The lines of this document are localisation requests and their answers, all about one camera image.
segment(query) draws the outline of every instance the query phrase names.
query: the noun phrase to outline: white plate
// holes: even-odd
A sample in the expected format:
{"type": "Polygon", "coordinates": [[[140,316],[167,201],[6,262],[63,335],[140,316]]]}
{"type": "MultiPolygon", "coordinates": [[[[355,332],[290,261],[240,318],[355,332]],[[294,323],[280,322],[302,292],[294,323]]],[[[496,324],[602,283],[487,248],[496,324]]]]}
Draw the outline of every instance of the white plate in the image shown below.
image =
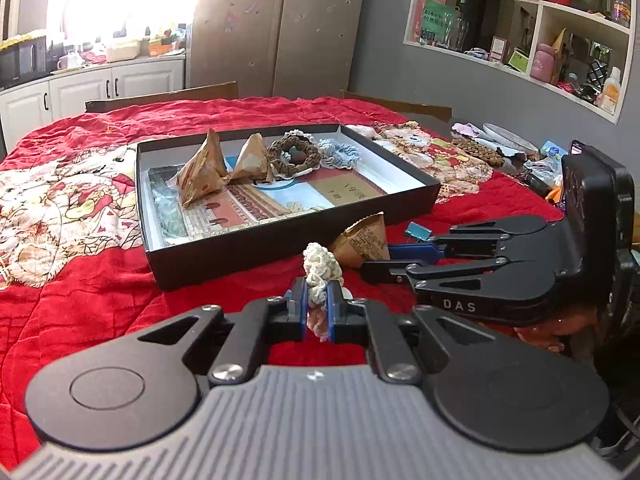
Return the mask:
{"type": "Polygon", "coordinates": [[[484,132],[491,137],[497,144],[513,148],[525,152],[527,156],[533,156],[538,153],[538,149],[530,142],[520,138],[516,134],[512,134],[509,130],[505,130],[495,124],[485,123],[482,125],[484,132]]]}
{"type": "Polygon", "coordinates": [[[61,68],[60,70],[54,70],[51,73],[53,75],[66,74],[67,72],[74,72],[75,70],[80,70],[81,68],[81,66],[73,66],[71,68],[61,68]]]}

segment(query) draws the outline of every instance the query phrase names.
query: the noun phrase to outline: black box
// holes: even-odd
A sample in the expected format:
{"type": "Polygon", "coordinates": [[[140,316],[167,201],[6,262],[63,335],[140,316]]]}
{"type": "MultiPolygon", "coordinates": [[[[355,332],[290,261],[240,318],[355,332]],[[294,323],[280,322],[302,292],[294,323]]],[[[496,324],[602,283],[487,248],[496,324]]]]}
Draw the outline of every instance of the black box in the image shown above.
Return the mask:
{"type": "Polygon", "coordinates": [[[268,147],[274,139],[294,129],[354,144],[363,156],[358,173],[362,167],[363,171],[375,174],[374,178],[380,179],[375,186],[380,185],[379,189],[387,194],[171,245],[162,238],[148,172],[185,164],[204,142],[206,134],[140,142],[136,153],[136,202],[145,253],[160,288],[175,290],[300,254],[310,242],[328,246],[348,226],[380,211],[385,214],[386,224],[395,224],[431,210],[440,190],[439,181],[340,124],[272,126],[218,134],[222,150],[228,156],[226,151],[233,149],[237,154],[239,146],[254,133],[262,134],[268,147]],[[391,189],[396,181],[404,182],[398,186],[408,189],[391,192],[383,189],[383,186],[391,189]]]}

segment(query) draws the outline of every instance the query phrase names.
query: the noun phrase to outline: wall shelf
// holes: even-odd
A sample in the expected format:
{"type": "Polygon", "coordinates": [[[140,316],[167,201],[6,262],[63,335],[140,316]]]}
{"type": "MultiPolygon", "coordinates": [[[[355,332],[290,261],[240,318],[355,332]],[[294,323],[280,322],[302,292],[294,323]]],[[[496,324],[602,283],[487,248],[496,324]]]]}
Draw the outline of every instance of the wall shelf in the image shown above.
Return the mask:
{"type": "Polygon", "coordinates": [[[584,12],[580,9],[574,9],[573,7],[562,6],[544,0],[514,1],[516,2],[516,4],[520,4],[532,16],[536,17],[532,47],[531,52],[529,52],[529,65],[527,67],[526,73],[517,72],[501,65],[500,63],[476,59],[459,52],[453,52],[443,48],[437,48],[434,46],[422,45],[420,43],[417,43],[412,35],[415,25],[413,21],[417,0],[412,0],[409,17],[407,19],[404,44],[416,46],[425,50],[433,50],[449,56],[459,57],[460,59],[465,59],[470,62],[484,64],[496,70],[501,70],[502,72],[527,80],[535,85],[542,86],[543,88],[554,92],[558,96],[568,99],[584,108],[587,108],[587,110],[590,110],[596,115],[599,115],[603,119],[616,124],[620,118],[620,112],[622,111],[623,107],[634,51],[634,40],[636,36],[636,0],[631,0],[632,13],[631,24],[629,28],[624,27],[623,25],[620,25],[618,23],[614,23],[610,20],[606,20],[604,17],[584,12]],[[542,81],[538,81],[537,79],[533,79],[529,76],[533,55],[536,51],[536,46],[539,43],[552,44],[564,28],[566,28],[567,32],[569,33],[575,34],[591,41],[596,41],[597,43],[607,45],[612,49],[610,65],[619,67],[622,73],[622,88],[620,91],[620,98],[618,101],[618,106],[616,107],[615,115],[608,114],[605,111],[600,110],[598,107],[595,107],[594,105],[582,101],[576,96],[565,92],[561,88],[548,83],[544,83],[542,81]]]}
{"type": "Polygon", "coordinates": [[[587,101],[583,101],[582,99],[576,97],[575,95],[569,94],[568,92],[565,92],[564,90],[562,90],[561,88],[558,88],[557,86],[553,86],[549,83],[545,83],[542,81],[539,81],[538,79],[532,78],[531,76],[522,73],[522,72],[518,72],[517,70],[514,70],[512,68],[508,68],[507,66],[504,66],[502,63],[500,62],[496,62],[496,61],[485,61],[484,59],[478,59],[477,57],[473,57],[473,56],[468,56],[467,54],[462,54],[460,52],[454,52],[452,50],[446,50],[444,48],[438,48],[436,46],[431,46],[431,45],[423,45],[420,43],[416,43],[415,41],[404,41],[404,44],[406,45],[411,45],[411,46],[416,46],[418,48],[423,48],[423,49],[427,49],[427,50],[433,50],[434,52],[439,52],[441,54],[445,54],[446,56],[455,56],[455,57],[459,57],[460,59],[464,59],[466,61],[469,61],[471,63],[477,63],[477,64],[482,64],[485,66],[489,66],[495,70],[499,70],[501,72],[505,72],[507,74],[510,74],[512,76],[515,76],[517,78],[520,79],[524,79],[525,81],[529,81],[530,83],[540,86],[542,88],[546,88],[547,90],[551,90],[552,92],[566,98],[569,99],[569,101],[572,101],[574,103],[576,103],[577,105],[582,106],[583,108],[587,108],[587,110],[590,110],[591,112],[599,115],[600,117],[602,117],[603,119],[609,121],[610,123],[616,123],[616,118],[615,116],[606,113],[604,110],[600,110],[600,108],[598,108],[597,106],[591,105],[589,104],[587,101]]]}

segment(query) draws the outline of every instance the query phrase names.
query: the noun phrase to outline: mug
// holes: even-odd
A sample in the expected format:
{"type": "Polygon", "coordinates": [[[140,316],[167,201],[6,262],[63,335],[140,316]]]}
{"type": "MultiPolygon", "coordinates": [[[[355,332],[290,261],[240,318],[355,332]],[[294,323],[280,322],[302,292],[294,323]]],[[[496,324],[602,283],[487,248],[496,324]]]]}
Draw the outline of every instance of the mug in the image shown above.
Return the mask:
{"type": "Polygon", "coordinates": [[[62,56],[58,60],[58,70],[64,70],[65,68],[78,68],[82,66],[82,57],[77,52],[71,52],[66,56],[62,56]]]}

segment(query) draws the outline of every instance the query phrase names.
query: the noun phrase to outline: metal screw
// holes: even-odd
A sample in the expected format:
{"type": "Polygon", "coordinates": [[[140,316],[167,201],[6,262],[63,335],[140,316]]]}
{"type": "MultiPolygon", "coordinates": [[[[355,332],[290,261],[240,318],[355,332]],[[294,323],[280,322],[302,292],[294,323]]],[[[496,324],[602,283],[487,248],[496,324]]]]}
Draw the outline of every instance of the metal screw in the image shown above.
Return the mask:
{"type": "Polygon", "coordinates": [[[235,381],[244,374],[244,368],[236,364],[216,366],[212,375],[219,381],[235,381]]]}
{"type": "Polygon", "coordinates": [[[407,363],[397,363],[386,370],[386,376],[396,381],[408,381],[413,379],[417,373],[418,368],[407,363]]]}

